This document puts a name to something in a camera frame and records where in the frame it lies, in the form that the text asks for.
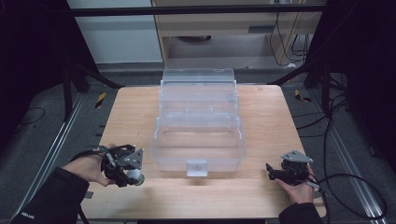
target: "wooden table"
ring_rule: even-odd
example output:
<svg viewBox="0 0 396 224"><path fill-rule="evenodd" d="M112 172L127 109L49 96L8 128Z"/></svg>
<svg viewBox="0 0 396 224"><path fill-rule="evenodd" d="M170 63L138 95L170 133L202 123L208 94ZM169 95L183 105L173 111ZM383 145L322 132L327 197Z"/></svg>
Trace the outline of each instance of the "wooden table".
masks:
<svg viewBox="0 0 396 224"><path fill-rule="evenodd" d="M102 187L91 183L93 197L82 203L88 218L271 218L290 205L287 194L268 179L265 163L279 169L280 155L304 152L282 90L278 86L238 85L240 118L247 155L234 173L186 177L160 171L149 156L158 116L159 87L120 89L101 145L133 144L145 149L142 186ZM324 216L321 200L315 202Z"/></svg>

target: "black pole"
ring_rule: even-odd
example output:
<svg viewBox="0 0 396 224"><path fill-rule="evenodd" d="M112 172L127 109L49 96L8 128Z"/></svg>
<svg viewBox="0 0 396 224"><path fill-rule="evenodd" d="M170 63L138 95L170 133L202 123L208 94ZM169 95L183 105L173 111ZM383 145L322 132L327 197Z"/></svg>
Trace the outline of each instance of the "black pole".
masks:
<svg viewBox="0 0 396 224"><path fill-rule="evenodd" d="M316 12L328 9L326 4L288 4L288 5L231 5L231 6L193 6L193 7L116 7L116 8L74 8L70 10L50 10L48 14L74 17L99 16L141 16L175 14L213 14L213 13L259 13L259 12Z"/></svg>

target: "white wall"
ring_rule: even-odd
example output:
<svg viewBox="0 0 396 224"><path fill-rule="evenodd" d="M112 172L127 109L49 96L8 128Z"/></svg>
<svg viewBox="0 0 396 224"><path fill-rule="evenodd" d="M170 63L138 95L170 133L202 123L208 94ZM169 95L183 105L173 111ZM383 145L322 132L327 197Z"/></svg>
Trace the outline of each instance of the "white wall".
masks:
<svg viewBox="0 0 396 224"><path fill-rule="evenodd" d="M149 0L68 0L71 8L151 7ZM161 63L153 16L80 17L96 63Z"/></svg>

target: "clear plastic box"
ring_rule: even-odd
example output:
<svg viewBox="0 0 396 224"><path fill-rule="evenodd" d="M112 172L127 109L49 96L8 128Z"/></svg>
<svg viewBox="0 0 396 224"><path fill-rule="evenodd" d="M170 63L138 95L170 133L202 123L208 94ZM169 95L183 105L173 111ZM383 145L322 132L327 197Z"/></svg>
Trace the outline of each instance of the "clear plastic box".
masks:
<svg viewBox="0 0 396 224"><path fill-rule="evenodd" d="M233 70L165 69L149 152L161 170L232 172L246 154Z"/></svg>

